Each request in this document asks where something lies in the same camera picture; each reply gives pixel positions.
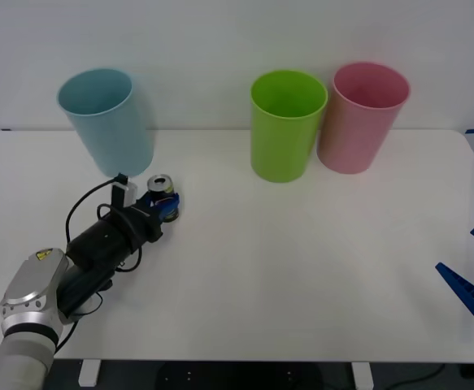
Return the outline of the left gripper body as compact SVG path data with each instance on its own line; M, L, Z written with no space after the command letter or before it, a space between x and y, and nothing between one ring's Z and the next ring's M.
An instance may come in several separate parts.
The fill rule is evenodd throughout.
M154 206L145 208L140 205L140 198L127 208L128 219L136 229L137 235L142 243L155 243L162 235L162 221L159 211Z

